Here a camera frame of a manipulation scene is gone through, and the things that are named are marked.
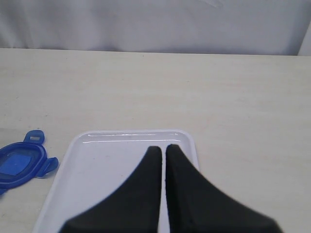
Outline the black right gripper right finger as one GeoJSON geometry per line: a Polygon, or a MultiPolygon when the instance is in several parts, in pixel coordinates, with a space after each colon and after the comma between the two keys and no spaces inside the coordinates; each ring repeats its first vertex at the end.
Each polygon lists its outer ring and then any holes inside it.
{"type": "Polygon", "coordinates": [[[178,145],[166,149],[166,199],[172,233],[278,233],[279,225],[210,183],[178,145]]]}

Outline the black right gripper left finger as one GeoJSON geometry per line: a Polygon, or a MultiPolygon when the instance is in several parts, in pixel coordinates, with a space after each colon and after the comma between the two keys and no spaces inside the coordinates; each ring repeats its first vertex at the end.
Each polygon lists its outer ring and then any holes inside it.
{"type": "Polygon", "coordinates": [[[162,151],[150,146],[124,183],[106,199],[67,220],[63,233],[156,233],[161,203],[162,151]]]}

